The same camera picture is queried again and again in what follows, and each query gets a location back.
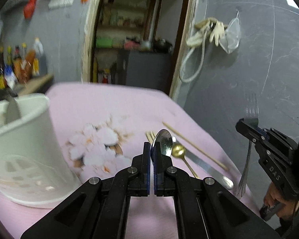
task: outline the green container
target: green container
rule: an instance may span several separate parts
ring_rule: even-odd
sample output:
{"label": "green container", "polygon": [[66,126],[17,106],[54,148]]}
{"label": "green container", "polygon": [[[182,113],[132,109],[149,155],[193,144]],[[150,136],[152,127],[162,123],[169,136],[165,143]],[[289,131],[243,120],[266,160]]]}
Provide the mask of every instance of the green container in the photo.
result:
{"label": "green container", "polygon": [[112,39],[109,37],[97,37],[96,38],[96,47],[109,48],[112,47]]}

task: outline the silver screw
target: silver screw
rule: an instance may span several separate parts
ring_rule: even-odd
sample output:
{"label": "silver screw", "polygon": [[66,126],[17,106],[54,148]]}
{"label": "silver screw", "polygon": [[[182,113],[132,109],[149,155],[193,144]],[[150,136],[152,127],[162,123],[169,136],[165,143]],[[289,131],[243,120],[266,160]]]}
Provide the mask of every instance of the silver screw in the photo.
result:
{"label": "silver screw", "polygon": [[100,179],[98,177],[92,177],[89,179],[89,183],[91,184],[98,184],[99,181]]}
{"label": "silver screw", "polygon": [[131,166],[131,167],[128,168],[128,172],[129,173],[136,173],[137,172],[137,168],[134,167],[134,166]]}
{"label": "silver screw", "polygon": [[170,167],[167,168],[167,171],[168,171],[169,173],[175,173],[175,172],[177,172],[177,168],[174,167],[174,166],[170,166]]}
{"label": "silver screw", "polygon": [[207,185],[213,185],[215,183],[215,180],[211,177],[208,177],[208,178],[205,179],[205,183]]}

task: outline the white basket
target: white basket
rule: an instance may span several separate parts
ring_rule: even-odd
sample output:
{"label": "white basket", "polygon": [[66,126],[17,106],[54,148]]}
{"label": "white basket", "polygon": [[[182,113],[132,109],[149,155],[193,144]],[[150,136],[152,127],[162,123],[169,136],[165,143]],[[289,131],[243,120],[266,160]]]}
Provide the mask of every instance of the white basket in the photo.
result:
{"label": "white basket", "polygon": [[81,182],[65,162],[43,94],[17,98],[21,119],[3,125],[0,101],[0,191],[13,202],[53,208]]}

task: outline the knife blade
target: knife blade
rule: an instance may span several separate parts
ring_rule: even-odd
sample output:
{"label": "knife blade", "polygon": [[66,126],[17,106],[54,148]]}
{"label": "knife blade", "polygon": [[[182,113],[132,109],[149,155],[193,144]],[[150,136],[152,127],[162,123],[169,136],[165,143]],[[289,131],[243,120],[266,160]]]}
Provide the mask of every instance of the knife blade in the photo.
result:
{"label": "knife blade", "polygon": [[199,167],[201,167],[206,173],[210,174],[211,177],[213,177],[215,180],[217,180],[227,190],[232,190],[234,188],[234,183],[230,178],[226,177],[225,175],[222,175],[220,172],[215,170],[208,163],[206,163],[205,161],[200,159],[198,156],[193,154],[187,148],[186,148],[186,157],[188,157],[195,164],[197,164]]}

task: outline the chopstick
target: chopstick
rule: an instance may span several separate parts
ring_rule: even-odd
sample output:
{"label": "chopstick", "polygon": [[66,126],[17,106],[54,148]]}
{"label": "chopstick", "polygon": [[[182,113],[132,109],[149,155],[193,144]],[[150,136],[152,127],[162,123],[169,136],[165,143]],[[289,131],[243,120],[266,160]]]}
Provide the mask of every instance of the chopstick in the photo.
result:
{"label": "chopstick", "polygon": [[223,163],[219,162],[217,159],[211,157],[207,153],[205,153],[202,149],[200,149],[197,145],[195,145],[193,142],[189,141],[186,137],[184,137],[181,133],[179,133],[176,129],[172,128],[170,125],[162,121],[163,125],[170,129],[173,133],[175,133],[180,138],[184,139],[187,143],[189,143],[191,146],[195,147],[198,151],[200,151],[203,155],[207,156],[210,160],[214,161],[216,164],[218,164],[221,168],[223,168],[225,171],[229,171],[229,168],[224,165]]}

